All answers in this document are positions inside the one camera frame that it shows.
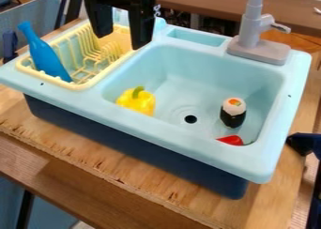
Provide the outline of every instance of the red object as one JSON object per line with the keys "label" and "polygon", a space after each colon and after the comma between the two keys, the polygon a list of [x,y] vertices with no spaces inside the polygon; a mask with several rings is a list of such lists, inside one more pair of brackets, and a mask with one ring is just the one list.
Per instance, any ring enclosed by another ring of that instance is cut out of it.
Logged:
{"label": "red object", "polygon": [[238,135],[229,135],[216,140],[227,143],[229,145],[244,145],[242,139]]}

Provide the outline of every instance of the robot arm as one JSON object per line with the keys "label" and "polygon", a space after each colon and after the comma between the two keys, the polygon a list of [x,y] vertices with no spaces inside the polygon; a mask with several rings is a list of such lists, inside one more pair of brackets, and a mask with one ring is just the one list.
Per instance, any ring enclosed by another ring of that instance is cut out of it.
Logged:
{"label": "robot arm", "polygon": [[156,0],[84,0],[89,21],[101,38],[113,32],[113,7],[129,12],[132,49],[151,41],[155,23]]}

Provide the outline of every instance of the toy bell pepper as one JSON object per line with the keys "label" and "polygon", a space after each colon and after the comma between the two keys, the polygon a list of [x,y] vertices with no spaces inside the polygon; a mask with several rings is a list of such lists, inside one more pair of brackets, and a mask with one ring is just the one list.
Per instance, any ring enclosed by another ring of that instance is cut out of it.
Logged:
{"label": "toy bell pepper", "polygon": [[242,139],[238,135],[230,135],[216,140],[227,143],[229,145],[244,145]]}
{"label": "toy bell pepper", "polygon": [[117,105],[145,115],[153,115],[155,97],[144,90],[143,86],[126,90],[116,101]]}

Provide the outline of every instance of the yellow bell pepper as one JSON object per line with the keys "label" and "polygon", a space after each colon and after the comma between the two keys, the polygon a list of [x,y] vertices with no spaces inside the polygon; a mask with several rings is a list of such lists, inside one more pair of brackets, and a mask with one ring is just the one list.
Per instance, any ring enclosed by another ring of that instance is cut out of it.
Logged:
{"label": "yellow bell pepper", "polygon": [[152,116],[155,108],[155,97],[144,91],[143,86],[126,90],[116,101],[117,105],[145,115]]}

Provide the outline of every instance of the navy blue base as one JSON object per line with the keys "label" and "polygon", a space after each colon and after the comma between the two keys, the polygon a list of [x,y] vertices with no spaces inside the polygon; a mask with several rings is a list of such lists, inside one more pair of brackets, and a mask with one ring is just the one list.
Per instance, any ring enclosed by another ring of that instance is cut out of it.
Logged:
{"label": "navy blue base", "polygon": [[35,116],[200,184],[221,195],[240,199],[248,188],[249,181],[241,177],[114,130],[42,100],[24,96]]}

